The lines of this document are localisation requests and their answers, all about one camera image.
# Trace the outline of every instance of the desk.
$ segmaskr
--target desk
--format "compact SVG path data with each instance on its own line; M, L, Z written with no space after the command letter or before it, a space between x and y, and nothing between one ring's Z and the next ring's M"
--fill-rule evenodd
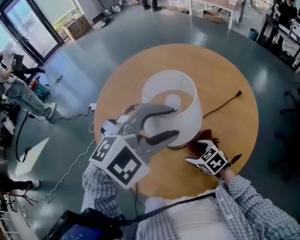
M262 38L263 38L263 36L264 36L264 34L265 34L265 31L266 31L268 25L270 25L272 28L277 28L277 29L279 30L279 34L280 34L280 35L281 35L281 34L284 34L284 35L286 35L286 36L288 35L288 34L286 33L285 30L280 29L279 23L278 23L277 21L274 21L273 18L272 18L272 16L270 16L269 14L266 14L265 20L264 20L264 24L263 24L263 27L262 27L262 30L261 30L261 32L260 32L260 35L259 35L257 41L256 41L258 44L261 43L261 40L262 40ZM298 54L300 53L300 43L299 43L300 38L298 38L294 33L292 33L290 39L293 40L296 44L299 45L299 49L298 49L298 51L296 52L296 54L294 55L292 61L287 61L287 60L283 59L281 56L278 56L278 54L275 54L275 53L274 53L274 54L275 54L279 59L281 59L283 62L285 62L292 70L296 71L296 70L300 67L300 61L298 62L298 64L297 64L295 67L293 67L293 63L294 63L294 61L296 60Z
M221 8L221 9L224 9L224 10L230 12L230 21L229 21L229 26L228 26L229 29L231 29L231 27L232 27L232 22L233 22L234 14L235 14L236 10L238 10L242 4L241 0L237 0L236 6L229 4L229 0L189 0L190 15L192 15L193 1L205 4L206 10L208 9L208 5L210 5L210 6L215 6L215 7L218 7L218 8Z
M141 102L142 88L154 74L178 70L196 85L203 114L222 105L238 90L242 95L203 120L201 129L212 129L219 148L229 160L242 157L233 165L238 173L249 159L258 134L259 118L254 93L242 73L221 55L199 46L167 44L144 50L124 62L103 86L94 116L94 134L100 142L101 125L116 118L124 108ZM187 149L163 149L151 158L150 172L139 181L139 191L150 197L168 199L197 196L218 184L185 161L194 155Z

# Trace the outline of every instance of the screen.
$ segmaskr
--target screen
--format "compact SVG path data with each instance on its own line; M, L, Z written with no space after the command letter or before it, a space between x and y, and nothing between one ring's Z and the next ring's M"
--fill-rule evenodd
M97 240L103 233L102 230L74 224L60 240Z

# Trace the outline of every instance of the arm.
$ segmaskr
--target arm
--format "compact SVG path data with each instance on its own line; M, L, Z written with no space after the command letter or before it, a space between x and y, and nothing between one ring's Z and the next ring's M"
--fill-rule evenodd
M81 211L92 208L115 218L122 214L117 202L118 185L108 179L93 164L89 163L82 177L84 197Z
M279 11L279 4L275 4L274 5L274 7L273 7L273 10L275 11L275 12L278 12Z
M228 194L238 204L253 229L266 239L300 239L300 226L295 219L257 193L250 181L235 175L229 168L220 172Z
M5 70L3 70L1 68L1 70L0 70L0 77L2 77L4 80L7 80L9 78L12 70L13 70L13 66L12 65L10 65L10 67L9 67L9 69L7 71L5 71Z

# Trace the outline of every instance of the cardboard box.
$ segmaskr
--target cardboard box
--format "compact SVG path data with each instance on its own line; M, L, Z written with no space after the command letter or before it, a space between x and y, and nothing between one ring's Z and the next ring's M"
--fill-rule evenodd
M204 10L203 18L214 23L222 23L221 13L217 9Z
M63 27L66 34L72 39L77 40L85 33L91 31L91 26L84 15L77 18Z

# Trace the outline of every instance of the lamp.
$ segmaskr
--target lamp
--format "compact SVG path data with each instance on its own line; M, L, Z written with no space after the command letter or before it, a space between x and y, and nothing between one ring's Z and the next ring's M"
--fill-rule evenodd
M178 110L175 114L150 117L144 124L144 130L149 137L165 131L177 130L179 135L169 146L177 147L192 140L201 129L203 113L197 89L192 79L177 70L161 71L148 79L142 89L142 103L149 103L161 93L179 91L190 95L191 105L181 111L181 98L177 94L169 94L165 105Z

